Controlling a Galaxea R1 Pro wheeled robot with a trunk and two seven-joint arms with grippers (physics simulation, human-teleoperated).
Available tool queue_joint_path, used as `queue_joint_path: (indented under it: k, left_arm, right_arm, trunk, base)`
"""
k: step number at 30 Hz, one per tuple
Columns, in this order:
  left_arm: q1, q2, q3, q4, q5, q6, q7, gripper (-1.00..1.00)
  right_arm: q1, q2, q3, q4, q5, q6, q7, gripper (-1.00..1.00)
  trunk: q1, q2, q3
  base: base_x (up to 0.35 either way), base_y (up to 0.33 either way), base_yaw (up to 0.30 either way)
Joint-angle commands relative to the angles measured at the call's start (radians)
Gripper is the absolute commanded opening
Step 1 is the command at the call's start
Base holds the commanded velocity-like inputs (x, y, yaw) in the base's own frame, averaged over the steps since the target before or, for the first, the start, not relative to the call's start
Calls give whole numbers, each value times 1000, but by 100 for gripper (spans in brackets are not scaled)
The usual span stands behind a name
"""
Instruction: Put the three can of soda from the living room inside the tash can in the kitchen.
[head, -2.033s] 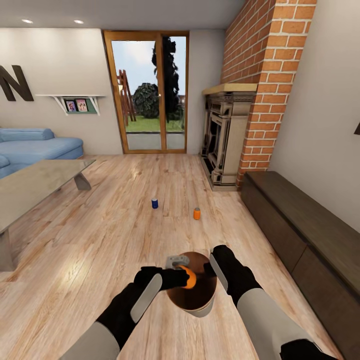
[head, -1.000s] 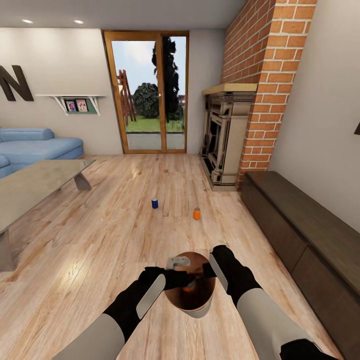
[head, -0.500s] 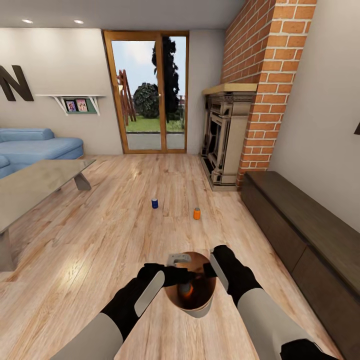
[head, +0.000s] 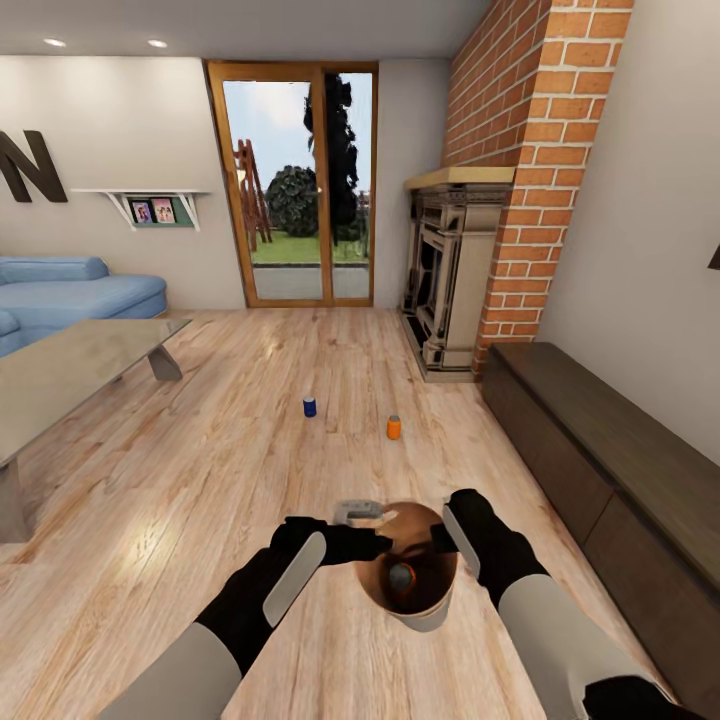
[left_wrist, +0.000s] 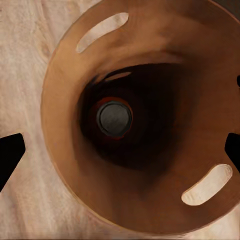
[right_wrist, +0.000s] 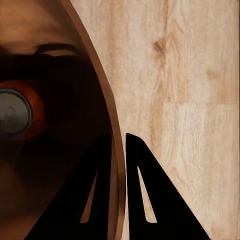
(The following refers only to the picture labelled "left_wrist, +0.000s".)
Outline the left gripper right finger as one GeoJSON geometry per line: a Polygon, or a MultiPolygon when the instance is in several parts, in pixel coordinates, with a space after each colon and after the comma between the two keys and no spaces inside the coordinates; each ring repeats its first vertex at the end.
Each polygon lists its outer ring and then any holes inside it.
{"type": "Polygon", "coordinates": [[[224,150],[240,172],[240,134],[229,133],[224,150]]]}

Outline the can of soda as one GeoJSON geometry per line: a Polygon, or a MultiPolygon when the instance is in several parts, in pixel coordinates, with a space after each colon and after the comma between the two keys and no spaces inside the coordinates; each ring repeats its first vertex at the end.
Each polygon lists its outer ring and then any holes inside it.
{"type": "Polygon", "coordinates": [[[87,122],[93,132],[106,140],[118,140],[132,129],[134,113],[129,103],[119,97],[99,100],[88,111],[87,122]]]}

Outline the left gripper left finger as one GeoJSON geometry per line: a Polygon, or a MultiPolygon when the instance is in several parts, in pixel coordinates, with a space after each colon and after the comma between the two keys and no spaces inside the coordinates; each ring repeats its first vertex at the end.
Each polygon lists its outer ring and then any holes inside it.
{"type": "Polygon", "coordinates": [[[0,139],[0,192],[26,151],[21,133],[0,139]]]}

